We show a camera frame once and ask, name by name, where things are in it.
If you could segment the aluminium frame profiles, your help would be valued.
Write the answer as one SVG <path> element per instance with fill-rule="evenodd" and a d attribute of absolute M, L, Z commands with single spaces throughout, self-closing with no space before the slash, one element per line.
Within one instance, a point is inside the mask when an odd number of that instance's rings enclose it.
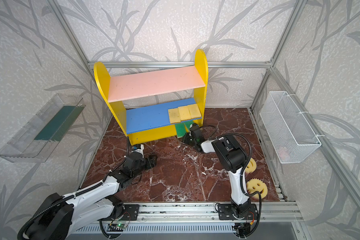
<path fill-rule="evenodd" d="M 268 62 L 210 62 L 211 68 L 249 68 L 249 69 L 266 69 L 266 76 L 263 78 L 259 91 L 261 92 L 270 76 L 275 78 L 275 81 L 278 83 L 279 87 L 289 93 L 292 97 L 294 103 L 302 111 L 306 112 L 307 109 L 300 101 L 298 96 L 296 96 L 295 91 L 290 87 L 286 82 L 286 79 L 282 76 L 280 71 L 276 68 L 276 63 L 280 54 L 285 47 L 285 44 L 288 41 L 288 38 L 292 35 L 293 28 L 296 26 L 299 18 L 303 13 L 303 9 L 307 1 L 296 1 L 292 15 L 288 20 L 287 26 L 282 34 L 281 40 L 278 43 L 276 52 L 271 60 Z M 90 78 L 93 78 L 94 74 L 91 68 L 91 63 L 87 60 L 82 47 L 79 44 L 74 32 L 65 17 L 65 14 L 59 5 L 58 1 L 47 1 L 47 7 L 49 12 L 57 19 L 61 28 L 63 29 L 65 35 L 73 46 L 74 50 L 79 56 L 81 61 L 80 65 L 84 67 L 85 73 L 87 73 Z M 160 69 L 172 69 L 174 67 L 188 67 L 193 65 L 193 62 L 106 62 L 105 63 L 109 68 L 160 68 Z M 333 172 L 337 175 L 338 179 L 343 184 L 344 188 L 348 191 L 349 195 L 353 199 L 355 205 L 360 209 L 360 182 L 357 178 L 351 173 L 350 169 L 346 167 L 345 162 L 341 159 L 340 155 L 336 152 L 333 145 L 330 143 L 328 137 L 324 136 L 322 129 L 316 124 L 311 115 L 306 116 L 308 124 L 311 125 L 313 131 L 323 138 L 321 151 L 328 161 L 329 165 L 332 167 Z"/>

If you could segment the clear plastic wall bin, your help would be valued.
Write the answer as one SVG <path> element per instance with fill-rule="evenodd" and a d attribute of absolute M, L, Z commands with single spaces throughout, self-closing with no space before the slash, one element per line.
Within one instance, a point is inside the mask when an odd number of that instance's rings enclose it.
<path fill-rule="evenodd" d="M 0 149 L 0 157 L 11 163 L 44 163 L 85 107 L 82 97 L 55 94 Z"/>

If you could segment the yellow smiley face sponge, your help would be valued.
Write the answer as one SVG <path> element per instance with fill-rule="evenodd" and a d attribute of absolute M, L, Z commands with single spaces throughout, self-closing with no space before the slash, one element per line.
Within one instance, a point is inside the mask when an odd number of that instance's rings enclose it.
<path fill-rule="evenodd" d="M 247 192 L 249 194 L 253 194 L 254 192 L 259 192 L 262 199 L 264 199 L 268 194 L 267 185 L 259 179 L 251 179 L 246 183 L 246 185 L 247 185 Z"/>

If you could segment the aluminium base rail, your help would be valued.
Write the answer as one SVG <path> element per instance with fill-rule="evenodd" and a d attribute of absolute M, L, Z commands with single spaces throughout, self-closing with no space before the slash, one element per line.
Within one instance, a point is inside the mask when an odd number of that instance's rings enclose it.
<path fill-rule="evenodd" d="M 236 218 L 229 203 L 126 204 L 119 217 L 105 217 L 109 203 L 96 204 L 92 213 L 80 214 L 69 234 L 109 235 L 137 233 L 234 233 L 256 223 L 291 223 L 297 232 L 303 222 L 295 202 L 265 202 Z"/>

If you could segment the yellow pink blue wooden shelf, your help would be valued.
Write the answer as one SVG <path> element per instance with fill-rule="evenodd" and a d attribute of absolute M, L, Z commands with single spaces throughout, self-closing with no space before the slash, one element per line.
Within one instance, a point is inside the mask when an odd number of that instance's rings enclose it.
<path fill-rule="evenodd" d="M 209 68 L 202 49 L 196 51 L 194 64 L 184 68 L 111 77 L 106 66 L 96 62 L 93 70 L 101 96 L 131 145 L 177 136 L 175 124 L 170 124 L 168 109 L 197 104 L 202 117 L 187 121 L 199 126 L 204 124 Z M 187 90 L 193 91 L 191 98 L 129 110 L 124 105 L 128 100 Z"/>

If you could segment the green scouring pad in bin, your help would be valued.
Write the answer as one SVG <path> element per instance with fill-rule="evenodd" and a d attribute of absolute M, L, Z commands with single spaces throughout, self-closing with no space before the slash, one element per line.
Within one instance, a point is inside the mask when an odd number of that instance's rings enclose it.
<path fill-rule="evenodd" d="M 63 106 L 34 138 L 35 141 L 59 142 L 81 114 L 85 105 Z"/>

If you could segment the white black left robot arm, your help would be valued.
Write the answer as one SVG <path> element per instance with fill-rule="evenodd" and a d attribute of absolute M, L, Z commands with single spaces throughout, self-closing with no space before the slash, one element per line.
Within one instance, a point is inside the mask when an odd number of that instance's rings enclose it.
<path fill-rule="evenodd" d="M 115 194 L 130 186 L 135 177 L 154 168 L 157 156 L 144 157 L 142 151 L 126 156 L 120 169 L 74 193 L 49 195 L 35 214 L 21 227 L 19 240 L 64 240 L 76 230 L 108 217 L 117 219 L 125 212 Z"/>

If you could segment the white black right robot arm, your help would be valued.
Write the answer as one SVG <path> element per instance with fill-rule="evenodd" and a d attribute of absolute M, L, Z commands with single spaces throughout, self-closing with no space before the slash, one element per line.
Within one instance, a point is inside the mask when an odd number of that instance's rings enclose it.
<path fill-rule="evenodd" d="M 251 214 L 258 219 L 261 210 L 251 202 L 251 197 L 260 195 L 256 191 L 250 194 L 245 188 L 245 168 L 252 157 L 252 146 L 248 139 L 238 133 L 226 133 L 211 140 L 206 140 L 198 124 L 186 125 L 189 129 L 182 142 L 195 147 L 198 152 L 215 153 L 229 173 L 231 185 L 231 211 L 234 218 L 240 220 Z"/>

